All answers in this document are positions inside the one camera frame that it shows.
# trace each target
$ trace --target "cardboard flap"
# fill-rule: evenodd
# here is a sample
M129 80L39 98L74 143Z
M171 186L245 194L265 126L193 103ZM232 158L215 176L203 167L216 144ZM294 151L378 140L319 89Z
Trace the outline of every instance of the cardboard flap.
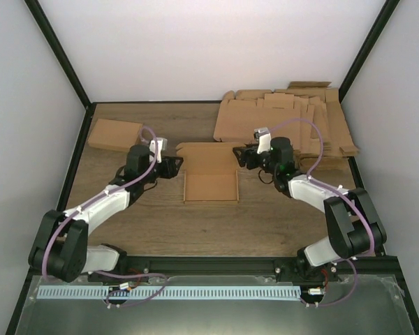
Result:
M264 95L264 107L272 108L293 108L293 94L285 93L266 93Z
M301 112L306 112L307 111L307 106L309 105L309 99L308 98L303 98L303 97L300 97L300 96L296 96L295 97L295 104L296 103L300 104L300 111Z
M275 89L275 93L295 94L296 96L319 96L322 101L325 101L326 89L317 88L294 88L294 89Z
M222 100L225 99L234 99L235 98L235 92L234 91L228 91L223 95Z
M239 168L233 147L240 143L180 143L177 155L184 159L182 169L188 174L234 174Z
M296 88L326 88L331 84L331 82L291 82L288 85L288 89L296 89Z
M358 153L358 148L355 145L341 145L340 150L345 156L354 156Z
M302 119L313 121L314 119L314 105L308 105L307 111L301 113ZM307 154L310 152L310 134L312 127L306 122L301 123L301 153Z
M326 103L339 101L338 89L326 89L325 95L326 95Z
M236 92L236 99L264 98L264 94L272 93L271 89L240 89Z
M139 140L142 124L98 119L87 140L90 147L129 152Z

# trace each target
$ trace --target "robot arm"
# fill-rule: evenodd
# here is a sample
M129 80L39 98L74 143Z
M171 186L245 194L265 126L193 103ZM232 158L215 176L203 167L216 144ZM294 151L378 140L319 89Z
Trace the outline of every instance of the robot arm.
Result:
M143 145L131 147L126 165L118 169L115 178L104 188L102 193L106 196L88 207L85 204L90 200L63 212L52 210L46 213L31 249L29 264L41 269L45 249L54 231L66 217L77 211L78 214L61 232L60 238L52 247L47 262L48 274L71 282L84 272L113 270L122 251L108 245L88 246L88 236L109 217L136 202L144 193L145 184L154 183L158 178L170 179L177 176L183 158L162 156L161 151L166 149L166 144L166 139L157 138L159 154L154 168L138 183L112 192L147 170L153 160L152 152L156 146L154 141L151 141L150 149Z
M369 249L369 237L363 224L354 221L355 213L339 197L326 188L310 182L307 175L295 168L293 148L286 137L271 138L267 128L255 130L258 144L233 148L241 167L261 168L273 175L274 187L289 198L301 200L325 213L328 236L297 252L297 269L306 276L317 267L341 258L350 258ZM375 246L386 242L386 232L366 190L335 187L346 196L366 218Z

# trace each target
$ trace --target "black frame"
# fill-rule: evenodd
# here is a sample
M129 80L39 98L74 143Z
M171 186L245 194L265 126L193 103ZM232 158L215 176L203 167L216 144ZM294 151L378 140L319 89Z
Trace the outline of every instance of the black frame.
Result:
M59 203L57 205L58 211L63 211L66 208L68 198L70 196L71 188L75 179L76 171L84 149L87 134L91 126L91 121L96 109L97 103L92 103L87 93L85 92L78 76L76 75L72 64L68 60L61 43L51 27L49 20L38 0L25 0L28 9L31 11L36 23L40 27L44 37L49 43L55 57L58 59L63 68L67 78L74 88L78 98L81 100L85 108L85 116L80 129L80 134L76 142L73 157L71 159L64 186L61 191ZM369 53L375 45L378 37L383 31L385 25L388 23L392 13L397 7L399 0L386 0L378 17L372 25L362 47L360 48L354 62L351 65L344 81L339 88L339 99L343 101L346 93L351 88L351 85L360 72L363 64L366 61ZM148 102L140 101L137 103L220 103L217 100L211 101L163 101L163 102ZM353 175L355 185L363 187L363 181L358 170L357 162L354 157L349 158L349 165ZM135 257L129 256L128 261L132 264L148 267L150 271L164 273L169 276L173 275L263 275L263 276L277 276L275 269L277 266L292 261L294 258L271 258L271 257ZM406 286L405 278L399 265L399 261L395 256L385 255L384 250L380 255L373 258L360 258L355 262L359 274L391 274L394 275L397 284L404 291L404 303L409 313L411 324L413 325L416 334L419 334L419 317L411 300L409 289ZM352 271L348 265L339 263L337 265L338 274L351 274ZM20 314L27 297L29 284L34 275L40 275L37 271L30 269L27 278L22 287L19 299L17 301L14 313L10 320L7 334L14 334L20 319ZM277 276L277 280L286 281L288 277Z

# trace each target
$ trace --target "white panel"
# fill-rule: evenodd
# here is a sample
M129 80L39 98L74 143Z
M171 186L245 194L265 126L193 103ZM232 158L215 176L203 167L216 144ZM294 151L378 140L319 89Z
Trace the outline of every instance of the white panel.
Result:
M383 0L41 0L93 101L339 86Z
M0 1L0 334L42 215L56 206L83 116L24 2Z
M419 1L401 1L344 101L358 164L419 314Z

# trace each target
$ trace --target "wooden surface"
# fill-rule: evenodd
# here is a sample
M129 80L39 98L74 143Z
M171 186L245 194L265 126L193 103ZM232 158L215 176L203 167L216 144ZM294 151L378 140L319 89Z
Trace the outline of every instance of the wooden surface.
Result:
M144 123L168 139L167 154L173 155L180 142L213 142L218 108L216 103L100 104L91 129L98 118ZM68 208L102 191L125 159L124 153L86 144ZM314 176L354 186L348 168ZM262 184L257 171L239 171L237 205L184 204L183 183L183 172L160 179L132 207L97 228L89 243L112 244L131 255L293 256L327 234L324 214Z

